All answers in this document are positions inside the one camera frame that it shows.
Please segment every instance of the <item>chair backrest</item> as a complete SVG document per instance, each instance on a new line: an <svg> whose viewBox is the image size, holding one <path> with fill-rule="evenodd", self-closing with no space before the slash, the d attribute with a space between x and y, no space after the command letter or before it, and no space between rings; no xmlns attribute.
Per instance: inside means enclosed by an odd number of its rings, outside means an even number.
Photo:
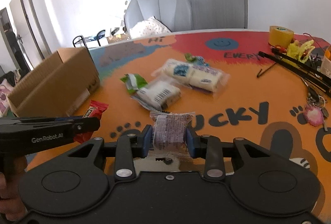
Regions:
<svg viewBox="0 0 331 224"><path fill-rule="evenodd" d="M189 0L131 0L126 13L126 28L132 29L138 22L154 16L171 32L193 29Z"/></svg>

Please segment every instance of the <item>painted tabletop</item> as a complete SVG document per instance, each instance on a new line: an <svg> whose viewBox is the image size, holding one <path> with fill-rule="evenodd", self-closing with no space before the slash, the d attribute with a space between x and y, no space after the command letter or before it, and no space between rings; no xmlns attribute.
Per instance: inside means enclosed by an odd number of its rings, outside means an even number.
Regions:
<svg viewBox="0 0 331 224"><path fill-rule="evenodd" d="M92 99L105 102L109 108L94 136L101 136L108 142L129 132L140 133L146 124L152 124L149 111L130 98L120 78L126 73L138 73L150 82L154 79L151 73L169 58L185 61L184 53L203 56L212 67L231 75L227 86L218 97L184 88L181 99L168 111L196 112L191 125L199 135L214 135L227 142L235 137L245 137L310 169L322 186L313 213L331 223L328 210L331 208L331 135L328 135L331 128L325 132L304 120L302 111L307 89L295 74L275 66L261 78L256 78L260 69L272 64L258 56L259 51L270 52L268 36L265 32L209 31L129 41L90 50L102 83L77 114L84 114ZM307 39L302 35L296 38ZM322 47L329 46L322 39L318 42ZM319 48L315 53L322 54L322 50ZM331 111L330 100L327 108ZM74 146L77 145L37 154L29 169ZM201 161L192 160L182 167L193 170L195 166L203 165ZM111 172L112 162L107 162L107 172Z"/></svg>

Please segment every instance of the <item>green snack wrapper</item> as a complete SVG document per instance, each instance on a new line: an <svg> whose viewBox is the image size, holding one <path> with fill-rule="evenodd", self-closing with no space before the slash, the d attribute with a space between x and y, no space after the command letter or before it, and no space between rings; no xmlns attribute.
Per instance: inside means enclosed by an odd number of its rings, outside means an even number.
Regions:
<svg viewBox="0 0 331 224"><path fill-rule="evenodd" d="M148 85L146 80L137 73L127 73L125 77L122 77L120 80L125 83L129 94L133 94Z"/></svg>

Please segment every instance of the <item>red painted area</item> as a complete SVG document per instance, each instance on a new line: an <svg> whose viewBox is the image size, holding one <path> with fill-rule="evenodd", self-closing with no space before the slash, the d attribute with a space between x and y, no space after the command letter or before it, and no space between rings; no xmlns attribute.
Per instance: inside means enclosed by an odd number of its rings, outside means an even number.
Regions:
<svg viewBox="0 0 331 224"><path fill-rule="evenodd" d="M239 43L239 47L233 50L214 50L206 46L206 42L216 38L230 38ZM297 40L310 40L309 36L296 35ZM267 59L260 58L259 51L271 53L268 44L268 32L252 31L221 31L213 33L191 33L176 35L176 43L171 46L182 53L191 53L196 56L203 56L206 61L224 61L234 63L269 64ZM322 46L330 44L321 38L316 41Z"/></svg>

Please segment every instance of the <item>human hand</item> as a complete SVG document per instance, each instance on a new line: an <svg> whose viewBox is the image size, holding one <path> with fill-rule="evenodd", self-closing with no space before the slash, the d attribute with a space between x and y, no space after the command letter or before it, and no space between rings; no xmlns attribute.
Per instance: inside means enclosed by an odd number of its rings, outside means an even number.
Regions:
<svg viewBox="0 0 331 224"><path fill-rule="evenodd" d="M27 167L25 157L14 160L15 175L9 179L0 173L0 213L6 215L7 220L16 221L24 217L26 209L18 192L18 182L25 173Z"/></svg>

